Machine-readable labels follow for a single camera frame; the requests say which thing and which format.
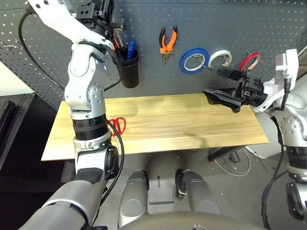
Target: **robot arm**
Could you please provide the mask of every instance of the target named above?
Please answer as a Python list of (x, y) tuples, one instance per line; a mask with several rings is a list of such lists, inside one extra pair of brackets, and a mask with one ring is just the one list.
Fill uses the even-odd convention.
[(76, 178), (57, 190), (21, 229), (90, 229), (108, 180), (118, 178), (120, 173), (104, 100), (107, 78), (104, 55), (113, 49), (110, 41), (113, 1), (94, 0), (80, 5), (78, 20), (63, 1), (29, 3), (46, 25), (73, 42), (65, 100), (71, 108), (75, 131)]
[(211, 104), (223, 104), (233, 112), (240, 111), (242, 105), (251, 105), (254, 112), (266, 112), (275, 117), (280, 131), (280, 144), (287, 147), (289, 158), (288, 174), (294, 179), (286, 185), (290, 214), (307, 221), (307, 102), (295, 94), (295, 81), (298, 72), (296, 49), (286, 50), (275, 58), (275, 77), (261, 83), (246, 70), (230, 74), (233, 80), (242, 80), (236, 89), (208, 90)]

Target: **orange-handled pliers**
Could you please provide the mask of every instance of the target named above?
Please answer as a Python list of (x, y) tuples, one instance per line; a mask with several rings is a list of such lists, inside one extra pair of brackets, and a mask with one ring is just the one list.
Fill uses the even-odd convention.
[(177, 39), (178, 26), (174, 25), (172, 38), (169, 41), (169, 43), (167, 44), (167, 46), (165, 45), (165, 33), (166, 33), (166, 29), (165, 29), (165, 27), (162, 27), (161, 32), (160, 32), (160, 36), (159, 36), (159, 44), (160, 44), (160, 53), (162, 54), (162, 61), (163, 61), (164, 65), (167, 62), (168, 55), (171, 54), (174, 50), (173, 46), (174, 46), (176, 39)]

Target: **red tape roll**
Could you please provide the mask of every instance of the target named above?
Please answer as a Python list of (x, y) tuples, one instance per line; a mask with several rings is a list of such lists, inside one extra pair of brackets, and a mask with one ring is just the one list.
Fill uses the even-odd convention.
[[(251, 64), (249, 67), (246, 68), (247, 63), (251, 61), (253, 58), (256, 58), (256, 60), (253, 62), (253, 64)], [(239, 71), (244, 71), (246, 69), (255, 68), (259, 64), (261, 58), (262, 58), (262, 55), (259, 52), (255, 52), (255, 53), (248, 55), (239, 65)]]

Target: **gray pegboard wall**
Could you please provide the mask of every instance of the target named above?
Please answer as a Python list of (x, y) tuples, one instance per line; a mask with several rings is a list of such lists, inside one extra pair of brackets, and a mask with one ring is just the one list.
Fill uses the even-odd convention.
[[(16, 45), (17, 24), (24, 12), (23, 0), (0, 0), (0, 40)], [(126, 89), (121, 84), (106, 92), (106, 97), (130, 97), (201, 92), (204, 87), (231, 87), (234, 82), (212, 75), (207, 69), (186, 75), (179, 69), (181, 56), (194, 47), (203, 47), (213, 54), (226, 49), (233, 56), (232, 67), (249, 52), (263, 54), (252, 73), (269, 80), (274, 76), (274, 56), (286, 49), (307, 44), (306, 2), (304, 0), (116, 0), (114, 17), (124, 21), (127, 30), (121, 33), (124, 44), (135, 40), (139, 51), (140, 84)], [(174, 53), (164, 66), (159, 53), (158, 36), (166, 27), (169, 39), (172, 26), (178, 25)], [(26, 19), (23, 27), (25, 43), (44, 70), (65, 86), (71, 42), (43, 25), (36, 17)], [(0, 59), (20, 79), (58, 108), (63, 93), (34, 68), (19, 49), (5, 50), (0, 44)], [(118, 73), (107, 58), (108, 83)]]

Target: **pen holder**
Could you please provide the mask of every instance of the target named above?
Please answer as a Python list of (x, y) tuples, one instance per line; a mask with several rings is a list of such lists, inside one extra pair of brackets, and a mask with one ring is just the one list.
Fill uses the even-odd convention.
[(125, 60), (127, 51), (127, 48), (123, 48), (121, 52), (122, 57), (124, 57), (121, 63), (122, 83), (126, 88), (134, 88), (139, 84), (139, 53), (135, 50), (132, 59)]

